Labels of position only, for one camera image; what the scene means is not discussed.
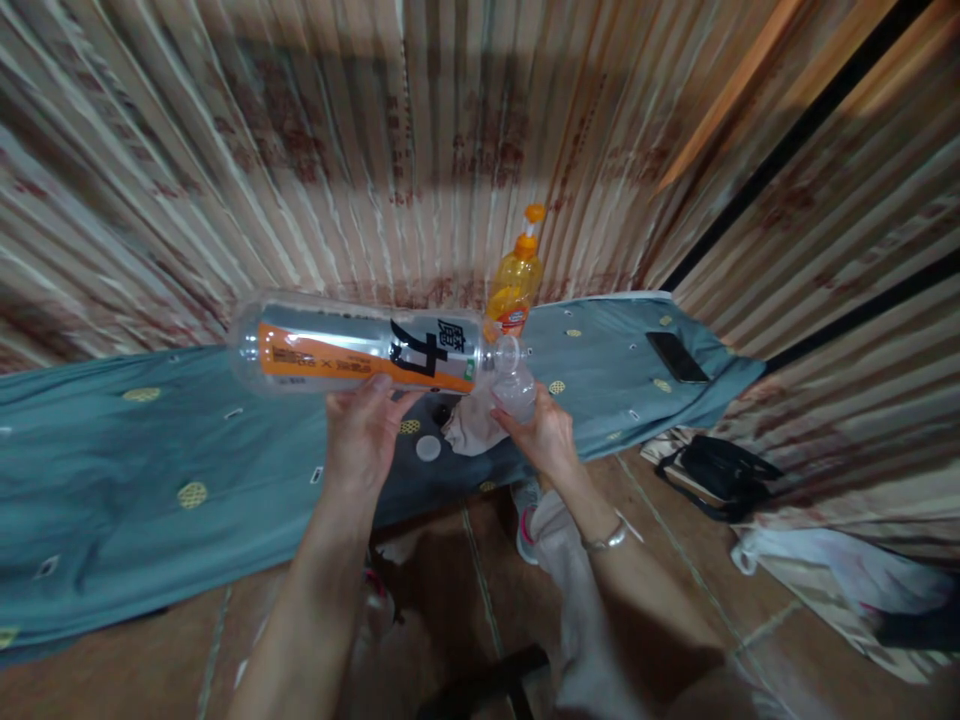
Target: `orange bottle cap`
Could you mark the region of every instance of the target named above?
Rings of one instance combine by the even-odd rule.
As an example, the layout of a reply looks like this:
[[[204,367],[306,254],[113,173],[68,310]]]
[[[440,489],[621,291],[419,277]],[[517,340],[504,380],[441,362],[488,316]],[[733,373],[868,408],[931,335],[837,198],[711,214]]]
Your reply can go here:
[[[547,209],[543,205],[527,205],[527,211],[523,214],[531,224],[536,225],[538,222],[543,222],[543,219],[547,216]]]
[[[547,209],[543,205],[527,205],[527,210],[523,215],[527,218],[527,227],[523,234],[517,238],[517,244],[514,246],[513,252],[521,260],[528,260],[537,252],[537,236],[533,234],[533,226],[546,217]]]

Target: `bracelet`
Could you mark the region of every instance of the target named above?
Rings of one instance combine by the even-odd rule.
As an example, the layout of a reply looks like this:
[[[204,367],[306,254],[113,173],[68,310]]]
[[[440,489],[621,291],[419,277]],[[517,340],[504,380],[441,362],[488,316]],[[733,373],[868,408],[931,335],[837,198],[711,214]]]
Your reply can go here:
[[[608,537],[606,540],[593,540],[592,542],[587,542],[586,540],[581,540],[583,549],[587,552],[603,552],[604,550],[609,550],[610,548],[615,548],[617,545],[623,543],[627,539],[627,521],[623,519],[623,516],[620,513],[617,513],[617,517],[620,518],[620,523],[617,525],[617,529],[613,531],[613,534]]]

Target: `white towel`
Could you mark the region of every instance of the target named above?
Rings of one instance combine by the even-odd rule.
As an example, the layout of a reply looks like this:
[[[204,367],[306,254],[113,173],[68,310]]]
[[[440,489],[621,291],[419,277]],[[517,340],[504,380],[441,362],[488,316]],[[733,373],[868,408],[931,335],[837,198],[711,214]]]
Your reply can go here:
[[[479,388],[457,404],[441,431],[455,453],[480,455],[507,437],[500,423],[490,417],[495,407],[489,388]]]

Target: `black handbag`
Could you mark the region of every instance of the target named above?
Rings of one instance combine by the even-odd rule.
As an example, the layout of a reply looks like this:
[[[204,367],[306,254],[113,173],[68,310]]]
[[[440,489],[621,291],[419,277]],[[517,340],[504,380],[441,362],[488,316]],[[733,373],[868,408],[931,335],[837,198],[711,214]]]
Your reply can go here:
[[[680,455],[683,455],[683,469],[690,479],[719,498],[723,505],[714,507],[667,477],[667,468]],[[732,442],[706,435],[697,435],[689,445],[661,460],[656,473],[657,477],[690,500],[707,517],[726,523],[743,520],[757,504],[770,498],[765,483],[783,477],[780,470],[752,452]]]

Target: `smartphone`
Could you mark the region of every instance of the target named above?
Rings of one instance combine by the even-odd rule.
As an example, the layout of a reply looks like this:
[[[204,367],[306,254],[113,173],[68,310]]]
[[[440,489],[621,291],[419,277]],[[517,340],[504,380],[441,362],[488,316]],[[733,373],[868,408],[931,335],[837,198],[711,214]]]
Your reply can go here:
[[[647,333],[647,340],[657,351],[657,355],[663,360],[673,377],[680,382],[688,383],[708,383],[710,378],[703,372],[703,369],[697,365],[687,349],[683,346],[673,333]]]

